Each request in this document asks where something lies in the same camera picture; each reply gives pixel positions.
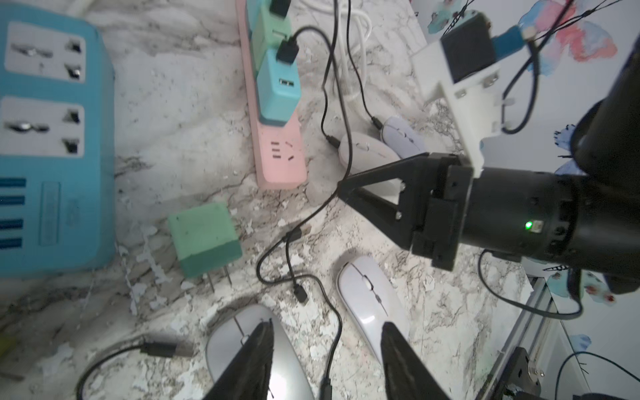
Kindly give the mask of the white mouse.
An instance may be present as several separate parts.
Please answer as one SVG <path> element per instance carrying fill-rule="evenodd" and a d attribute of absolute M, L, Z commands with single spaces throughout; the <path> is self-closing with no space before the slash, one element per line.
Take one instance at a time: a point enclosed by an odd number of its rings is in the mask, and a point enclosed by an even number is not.
<path fill-rule="evenodd" d="M 353 132 L 352 142 L 351 174 L 362 173 L 400 160 L 400 157 L 389 146 L 366 134 Z M 392 203 L 396 203 L 400 194 L 400 181 L 392 179 L 368 185 L 364 189 Z"/>
<path fill-rule="evenodd" d="M 347 263 L 337 277 L 338 293 L 376 359 L 383 361 L 383 325 L 395 324 L 408 338 L 410 320 L 393 285 L 376 260 L 360 256 Z"/>

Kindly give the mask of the silver mouse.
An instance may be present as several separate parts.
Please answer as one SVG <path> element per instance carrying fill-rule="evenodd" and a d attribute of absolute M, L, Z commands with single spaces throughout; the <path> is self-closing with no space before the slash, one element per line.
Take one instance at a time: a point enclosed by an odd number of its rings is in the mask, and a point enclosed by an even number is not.
<path fill-rule="evenodd" d="M 298 356 L 276 315 L 254 304 L 211 334 L 206 362 L 213 387 L 206 399 L 312 399 Z"/>

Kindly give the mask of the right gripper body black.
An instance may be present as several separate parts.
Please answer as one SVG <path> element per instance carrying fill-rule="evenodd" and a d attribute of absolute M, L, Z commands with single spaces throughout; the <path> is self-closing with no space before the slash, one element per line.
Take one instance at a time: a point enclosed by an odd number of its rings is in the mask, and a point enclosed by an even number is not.
<path fill-rule="evenodd" d="M 338 196 L 398 247 L 453 270 L 461 243 L 571 268 L 597 255 L 588 236 L 588 179 L 487 168 L 424 153 L 338 185 Z"/>

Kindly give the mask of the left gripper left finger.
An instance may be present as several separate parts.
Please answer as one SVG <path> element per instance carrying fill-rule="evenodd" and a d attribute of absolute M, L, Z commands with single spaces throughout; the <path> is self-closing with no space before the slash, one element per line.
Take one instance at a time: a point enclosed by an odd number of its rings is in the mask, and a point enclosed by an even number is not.
<path fill-rule="evenodd" d="M 261 322 L 204 399 L 267 399 L 273 350 L 273 323 Z"/>

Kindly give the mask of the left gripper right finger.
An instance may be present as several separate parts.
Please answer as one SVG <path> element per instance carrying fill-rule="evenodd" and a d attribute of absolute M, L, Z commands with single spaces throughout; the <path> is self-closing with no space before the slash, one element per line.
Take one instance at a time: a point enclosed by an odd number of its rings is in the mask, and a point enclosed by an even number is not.
<path fill-rule="evenodd" d="M 448 399 L 394 323 L 383 325 L 380 346 L 387 399 Z"/>

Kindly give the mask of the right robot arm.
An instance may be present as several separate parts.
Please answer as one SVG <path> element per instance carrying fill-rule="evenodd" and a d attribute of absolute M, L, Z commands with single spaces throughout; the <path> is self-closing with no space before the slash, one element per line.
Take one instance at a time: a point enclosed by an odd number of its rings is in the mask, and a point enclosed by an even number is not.
<path fill-rule="evenodd" d="M 580 175 L 487 168 L 423 153 L 355 174 L 339 198 L 400 248 L 452 270 L 460 244 L 601 273 L 615 294 L 639 288 L 639 51 L 581 119 L 570 152 Z"/>

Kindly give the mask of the pink power strip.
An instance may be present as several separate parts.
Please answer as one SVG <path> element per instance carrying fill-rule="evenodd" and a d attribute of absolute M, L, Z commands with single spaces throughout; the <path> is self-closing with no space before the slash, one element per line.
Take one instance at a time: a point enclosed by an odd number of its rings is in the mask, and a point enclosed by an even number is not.
<path fill-rule="evenodd" d="M 296 113 L 283 127 L 263 125 L 259 121 L 258 97 L 253 78 L 246 2 L 237 0 L 235 8 L 241 43 L 243 71 L 248 97 L 248 116 L 258 187 L 263 190 L 291 190 L 308 178 L 303 138 Z"/>

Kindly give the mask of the blue power strip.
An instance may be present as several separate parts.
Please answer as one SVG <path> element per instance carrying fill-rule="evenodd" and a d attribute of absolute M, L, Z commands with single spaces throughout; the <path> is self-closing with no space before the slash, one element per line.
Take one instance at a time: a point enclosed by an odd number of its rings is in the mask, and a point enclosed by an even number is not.
<path fill-rule="evenodd" d="M 1 275 L 101 268 L 114 255 L 114 80 L 91 24 L 1 6 Z"/>

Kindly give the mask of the green charger front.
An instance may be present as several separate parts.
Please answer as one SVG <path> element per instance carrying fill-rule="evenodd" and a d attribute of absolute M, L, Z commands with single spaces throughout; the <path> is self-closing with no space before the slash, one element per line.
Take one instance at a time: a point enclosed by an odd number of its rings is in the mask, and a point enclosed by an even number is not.
<path fill-rule="evenodd" d="M 168 226 L 183 276 L 204 277 L 226 269 L 243 256 L 239 236 L 225 203 L 214 202 L 168 217 Z"/>

